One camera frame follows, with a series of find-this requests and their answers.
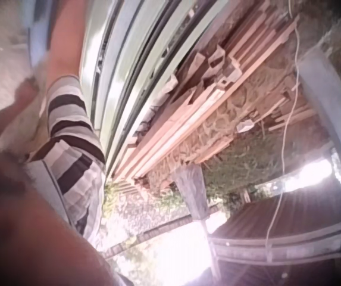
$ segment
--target roof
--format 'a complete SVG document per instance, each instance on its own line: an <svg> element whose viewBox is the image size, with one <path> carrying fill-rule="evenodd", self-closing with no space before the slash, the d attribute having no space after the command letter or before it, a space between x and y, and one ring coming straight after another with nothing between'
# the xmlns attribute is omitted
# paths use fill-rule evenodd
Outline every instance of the roof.
<svg viewBox="0 0 341 286"><path fill-rule="evenodd" d="M264 239L280 195L245 204L211 237ZM303 234L341 222L341 185L329 177L318 185L283 194L270 238Z"/></svg>
<svg viewBox="0 0 341 286"><path fill-rule="evenodd" d="M246 204L211 236L264 239L280 195ZM341 185L335 178L283 194L270 238L317 231L341 223ZM339 259L283 266L219 261L222 285L330 285L339 278Z"/></svg>

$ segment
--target wooden plank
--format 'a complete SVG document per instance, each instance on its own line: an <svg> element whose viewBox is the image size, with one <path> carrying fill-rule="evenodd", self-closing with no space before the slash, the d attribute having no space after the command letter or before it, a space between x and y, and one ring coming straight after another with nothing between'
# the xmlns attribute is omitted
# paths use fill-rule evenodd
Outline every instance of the wooden plank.
<svg viewBox="0 0 341 286"><path fill-rule="evenodd" d="M273 23L276 17L277 9L275 7L269 7L267 10L266 20L264 24L260 26L259 29L248 39L248 41L241 47L241 49L235 55L235 59L238 62L242 62L243 58L248 54L251 48L259 41L262 35L266 33L268 27Z"/></svg>
<svg viewBox="0 0 341 286"><path fill-rule="evenodd" d="M289 35L294 31L299 16L293 20L289 20L286 25L275 35L268 45L264 47L259 56L253 60L249 67L243 71L243 75L223 94L220 92L214 94L209 98L209 102L206 102L204 108L201 108L197 114L193 115L192 124L182 129L182 136L178 137L175 141L172 141L171 146L169 142L161 152L156 154L155 162L162 160L168 153L170 153L176 146L179 145L184 139L186 139L199 125L201 125L225 100L236 91L243 82L283 43L288 40ZM136 174L136 176L142 176L151 170L155 164L149 163Z"/></svg>
<svg viewBox="0 0 341 286"><path fill-rule="evenodd" d="M229 53L229 57L233 57L235 53L240 50L248 38L256 31L257 27L262 23L259 18L265 19L264 11L270 6L269 0L261 1L256 5L250 14L246 17L245 21L240 25L233 37L225 45L224 49Z"/></svg>
<svg viewBox="0 0 341 286"><path fill-rule="evenodd" d="M143 137L140 144L134 150L132 155L121 167L117 170L114 179L119 181L123 178L129 169L141 159L142 156L146 154L148 149L152 148L154 144L160 139L160 137L166 132L164 130L164 125L168 122L168 125L172 122L177 121L179 117L179 113L184 112L187 109L187 104L191 99L192 95L195 93L196 88L192 88L185 92L177 101L175 101L172 105L170 105L167 109L164 110L162 115L158 118L158 120L154 123L154 125L150 128L148 133Z"/></svg>
<svg viewBox="0 0 341 286"><path fill-rule="evenodd" d="M213 145L208 148L205 152L203 152L197 159L194 160L194 163L200 164L208 159L210 159L215 154L219 153L227 146L230 145L230 142L233 140L233 137L223 137L219 139L217 142L213 143Z"/></svg>
<svg viewBox="0 0 341 286"><path fill-rule="evenodd" d="M267 29L267 31L258 39L256 44L250 49L247 55L242 60L241 68L245 69L249 63L261 52L261 50L272 40L276 35L275 29Z"/></svg>
<svg viewBox="0 0 341 286"><path fill-rule="evenodd" d="M146 174L151 168L153 168L160 160L162 160L169 152L171 152L176 146L178 146L182 141L184 141L187 136L191 134L199 125L196 125L196 121L204 114L211 105L213 105L217 98L221 97L224 93L224 90L220 89L220 87L215 86L215 89L209 93L208 98L198 99L198 106L195 112L189 117L189 119L184 122L182 125L177 126L178 130L169 140L167 140L161 148L146 162L140 170L136 172L136 177L140 177Z"/></svg>
<svg viewBox="0 0 341 286"><path fill-rule="evenodd" d="M200 164L179 167L172 175L193 220L209 217L204 175Z"/></svg>
<svg viewBox="0 0 341 286"><path fill-rule="evenodd" d="M286 99L285 98L281 98L279 101L277 101L274 105L272 105L272 107L266 112L264 113L259 119L257 119L254 123L258 123L260 120L263 120L264 118L266 118L268 115L270 115L277 107L280 106L280 104L282 104L283 102L285 102Z"/></svg>
<svg viewBox="0 0 341 286"><path fill-rule="evenodd" d="M146 148L146 153L142 156L142 158L139 161L135 162L135 164L126 173L127 178L132 178L136 176L137 172L140 172L142 170L142 167L146 164L147 161L155 162L159 150L164 145L171 142L171 140L173 140L175 136L177 136L176 133L178 129L181 126L184 126L188 121L189 117L200 109L202 103L206 101L209 94L213 91L214 88L215 84L212 84L209 87L207 87L206 90L202 91L203 82L201 82L201 84L198 85L197 91L192 95L192 98L189 100L189 105L187 105L187 108L182 112L177 113L174 116L174 120L166 122L166 124L162 127L163 132L159 135L160 137L156 140L156 143L151 144L150 148Z"/></svg>
<svg viewBox="0 0 341 286"><path fill-rule="evenodd" d="M207 72L208 69L209 69L208 60L205 59L198 67L198 69L195 72L193 72L191 77L188 78L187 82L185 82L183 86L177 88L177 91L171 96L171 101L169 103L172 104L173 102L175 102L175 100L178 99L180 94L183 94L188 89L196 86L201 81L203 75Z"/></svg>
<svg viewBox="0 0 341 286"><path fill-rule="evenodd" d="M262 11L257 11L252 17L246 29L236 33L230 40L228 47L225 49L229 53L229 58L235 58L236 53L244 46L260 25L264 23L267 15Z"/></svg>
<svg viewBox="0 0 341 286"><path fill-rule="evenodd" d="M259 41L259 39L267 31L267 26L263 25L248 39L248 41L241 47L241 49L235 55L235 59L241 63L243 58L248 54L252 47Z"/></svg>
<svg viewBox="0 0 341 286"><path fill-rule="evenodd" d="M290 118L289 124L294 124L294 123L300 122L304 119L312 117L313 115L316 115L316 112L314 110L312 110L312 109L305 110L299 114L292 116ZM278 128L282 128L283 126L285 126L285 124L286 124L286 122L280 123L278 125L274 125L274 126L268 128L268 130L273 131L273 130L276 130Z"/></svg>
<svg viewBox="0 0 341 286"><path fill-rule="evenodd" d="M281 103L286 101L285 96L277 89L271 94L267 95L262 101L256 104L255 108L259 112L259 119L255 123L264 119L272 113Z"/></svg>
<svg viewBox="0 0 341 286"><path fill-rule="evenodd" d="M300 113L300 112L302 112L302 111L305 111L305 110L307 110L307 109L309 109L309 105L308 105L308 104L305 104L305 105L302 106L302 107L296 108L296 109L294 110L293 113L294 113L294 114L298 114L298 113ZM276 119L275 119L275 122L286 121L287 118L288 118L288 116L289 116L289 113L287 113L287 114L285 114L285 115L282 115L282 116L276 118Z"/></svg>

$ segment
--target stacked lumber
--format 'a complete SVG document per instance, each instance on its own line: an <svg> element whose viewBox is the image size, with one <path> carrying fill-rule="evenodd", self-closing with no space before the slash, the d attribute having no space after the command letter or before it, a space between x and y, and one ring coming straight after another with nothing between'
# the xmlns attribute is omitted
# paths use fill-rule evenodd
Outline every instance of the stacked lumber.
<svg viewBox="0 0 341 286"><path fill-rule="evenodd" d="M295 96L296 78L294 76L288 76L275 90L266 95L256 104L255 108L257 117L255 119L255 123L258 123L270 116L275 125L269 127L269 131L284 127L289 114L292 111ZM289 124L300 122L301 120L307 119L315 114L316 112L311 109L300 91Z"/></svg>
<svg viewBox="0 0 341 286"><path fill-rule="evenodd" d="M217 46L209 58L196 53L190 69L183 71L186 72L184 80L175 88L148 133L120 164L114 179L139 178L153 169L287 41L297 21L298 17L278 20L276 9L270 7L269 0L263 0L224 48ZM277 98L275 104L281 104L281 98ZM216 142L196 161L201 163L210 158L231 140L227 137Z"/></svg>

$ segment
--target black and white striped shirt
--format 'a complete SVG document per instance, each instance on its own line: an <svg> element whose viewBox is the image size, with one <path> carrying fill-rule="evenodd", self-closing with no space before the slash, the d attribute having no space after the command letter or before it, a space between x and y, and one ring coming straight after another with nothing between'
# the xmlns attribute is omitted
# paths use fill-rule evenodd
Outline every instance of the black and white striped shirt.
<svg viewBox="0 0 341 286"><path fill-rule="evenodd" d="M43 196L61 196L68 222L93 244L102 216L105 157L78 78L61 77L49 88L48 130L49 141L32 154L27 168Z"/></svg>

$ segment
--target white wire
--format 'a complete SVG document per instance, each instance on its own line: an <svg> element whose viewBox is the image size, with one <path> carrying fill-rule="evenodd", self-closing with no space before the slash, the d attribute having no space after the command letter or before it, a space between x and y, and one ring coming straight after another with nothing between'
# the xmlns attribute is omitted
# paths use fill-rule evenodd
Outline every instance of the white wire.
<svg viewBox="0 0 341 286"><path fill-rule="evenodd" d="M289 17L293 19L292 8L291 8L291 0L288 0L288 9L289 9ZM294 110L296 108L297 97L298 97L298 94L299 94L300 71L299 71L299 67L297 65L297 59L298 59L299 48L300 48L300 35L299 35L299 31L297 29L297 26L295 27L295 33L296 33L296 39L297 39L297 46L296 46L296 53L295 53L295 67L296 67L296 86L295 86L295 91L296 91L296 95L295 95L295 101L293 102L293 105L292 105L292 109L291 109L291 111L290 111L290 113L288 115L287 121L285 123L284 134L283 134L283 145L281 147L281 165L282 165L282 169L283 169L283 175L285 175L284 149L285 149L285 141L286 141L286 135L287 135L287 128L288 128L288 124L289 124L290 118L292 117L293 112L294 112ZM281 193L280 193L280 196L279 196L279 201L277 202L277 206L276 206L275 212L273 214L271 223L270 223L270 225L268 227L268 230L267 230L267 236L265 238L265 249L266 249L267 253L268 253L268 239L270 237L270 232L271 232L273 224L275 222L277 213L279 212L282 199L283 199L283 189L281 190Z"/></svg>

